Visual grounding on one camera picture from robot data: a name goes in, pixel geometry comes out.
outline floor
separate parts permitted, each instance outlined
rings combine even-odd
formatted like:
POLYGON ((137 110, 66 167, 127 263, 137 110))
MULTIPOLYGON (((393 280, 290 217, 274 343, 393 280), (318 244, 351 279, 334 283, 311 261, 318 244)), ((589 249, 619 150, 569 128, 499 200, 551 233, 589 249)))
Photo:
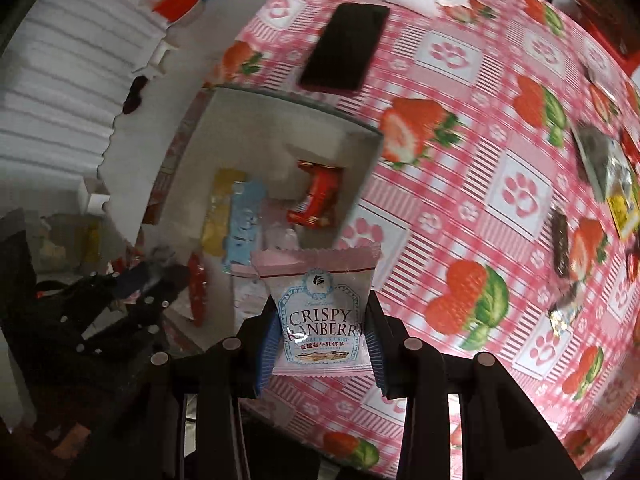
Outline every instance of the floor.
POLYGON ((98 169, 111 193, 108 213, 122 237, 136 240, 160 163, 206 71, 222 58, 236 34, 266 0, 208 0, 189 25, 170 28, 164 77, 143 90, 134 113, 120 115, 98 169))

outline tablecloth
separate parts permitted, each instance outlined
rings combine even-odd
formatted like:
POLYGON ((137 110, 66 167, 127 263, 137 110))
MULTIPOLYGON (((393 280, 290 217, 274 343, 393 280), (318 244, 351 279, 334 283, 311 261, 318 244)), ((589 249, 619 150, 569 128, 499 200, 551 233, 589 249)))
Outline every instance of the tablecloth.
MULTIPOLYGON (((380 242, 373 287, 385 312, 442 352, 492 352, 582 466, 638 394, 640 287, 626 280, 625 246, 607 207, 578 179, 569 121, 612 136, 624 124, 638 140, 636 90, 543 0, 470 0, 471 10, 432 19, 391 6, 357 95, 303 91, 296 81, 305 60, 342 2, 385 4, 269 0, 207 85, 301 94, 380 127, 383 159, 339 246, 380 242), (585 62, 610 82, 615 104, 584 77, 585 62), (552 205, 568 216, 572 275, 586 287, 582 313, 561 336, 546 314, 552 205)), ((183 132, 177 146, 186 140, 183 132)), ((159 180, 156 199, 167 185, 159 180)), ((248 406, 302 442, 395 476, 406 402, 383 398, 372 376, 273 377, 248 406)), ((457 479, 454 397, 450 418, 457 479)))

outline red object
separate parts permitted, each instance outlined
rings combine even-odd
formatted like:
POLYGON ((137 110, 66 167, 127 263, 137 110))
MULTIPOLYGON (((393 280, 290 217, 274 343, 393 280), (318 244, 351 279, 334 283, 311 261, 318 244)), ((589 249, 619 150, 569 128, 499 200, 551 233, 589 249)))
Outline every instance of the red object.
POLYGON ((207 273, 196 253, 191 253, 189 262, 189 301, 195 326, 202 326, 205 315, 205 303, 207 298, 207 273))
POLYGON ((626 280, 632 283, 638 277, 638 254, 627 253, 626 254, 626 280))
POLYGON ((637 168, 640 168, 640 151, 625 127, 620 130, 620 146, 622 146, 626 158, 631 162, 631 167, 637 172, 637 168))
POLYGON ((310 228, 332 225, 342 168, 306 160, 299 160, 298 167, 312 175, 311 186, 306 192, 306 198, 295 209, 287 211, 287 221, 310 228))
POLYGON ((576 0, 582 16, 580 24, 596 40, 628 76, 640 65, 638 38, 626 34, 626 27, 608 9, 599 9, 590 0, 576 0), (621 46, 625 45, 626 54, 621 46))
POLYGON ((198 0, 160 0, 152 10, 173 23, 183 17, 197 3, 198 0))
POLYGON ((636 323, 634 325, 633 341, 635 346, 640 345, 640 312, 638 312, 636 323))

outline snack wrapper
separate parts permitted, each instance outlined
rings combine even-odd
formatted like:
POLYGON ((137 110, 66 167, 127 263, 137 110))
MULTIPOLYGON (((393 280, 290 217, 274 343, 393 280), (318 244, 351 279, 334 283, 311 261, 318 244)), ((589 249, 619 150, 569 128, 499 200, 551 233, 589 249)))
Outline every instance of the snack wrapper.
POLYGON ((262 232, 258 224, 260 204, 267 191, 258 180, 235 182, 232 187, 231 213, 225 239, 222 269, 231 272, 230 265, 251 263, 251 252, 262 247, 262 232))
POLYGON ((569 238, 566 215, 557 208, 551 210, 551 238, 554 250, 554 270, 560 278, 569 277, 569 238))
POLYGON ((207 272, 200 256, 196 253, 191 253, 187 267, 189 267, 189 301, 193 323, 196 326, 202 326, 207 304, 207 272))
POLYGON ((298 371, 306 368, 299 374, 370 370, 363 351, 364 317, 379 257, 378 244, 252 254, 278 309, 286 362, 298 371))
POLYGON ((636 174, 640 173, 640 151, 638 151, 633 137, 631 137, 631 134, 626 128, 620 130, 620 146, 631 164, 631 168, 636 174))
POLYGON ((236 182, 244 182, 246 173, 223 168, 213 179, 209 207, 202 225, 200 244, 211 256, 224 256, 224 241, 229 229, 231 195, 236 182))
POLYGON ((311 184, 305 199, 287 211, 287 221, 312 229, 332 226, 334 206, 342 181, 342 168, 306 160, 299 160, 298 167, 311 175, 311 184))
POLYGON ((638 278, 638 264, 640 264, 640 258, 637 252, 631 251, 626 254, 626 280, 629 283, 633 283, 638 278))
POLYGON ((251 266, 231 265, 234 288, 234 327, 237 332, 245 319, 260 316, 269 298, 267 286, 251 266))
POLYGON ((583 282, 552 280, 549 284, 552 297, 556 298, 548 310, 549 321, 554 334, 562 335, 582 311, 585 287, 583 282))
POLYGON ((621 240, 640 223, 634 192, 636 176, 620 143, 590 124, 574 128, 574 137, 596 200, 606 200, 621 240))
POLYGON ((267 198, 260 208, 263 249, 299 250, 298 234, 287 221, 287 209, 279 200, 267 198))

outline yellow candy wrapper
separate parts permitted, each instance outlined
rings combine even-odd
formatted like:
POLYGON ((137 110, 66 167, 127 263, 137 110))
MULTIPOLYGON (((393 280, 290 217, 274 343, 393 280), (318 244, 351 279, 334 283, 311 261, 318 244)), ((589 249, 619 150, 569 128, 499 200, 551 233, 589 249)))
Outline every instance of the yellow candy wrapper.
POLYGON ((234 183, 245 180, 246 173, 244 171, 229 168, 218 170, 213 179, 209 208, 200 237, 202 249, 211 256, 222 257, 225 255, 224 241, 229 231, 229 213, 234 183))

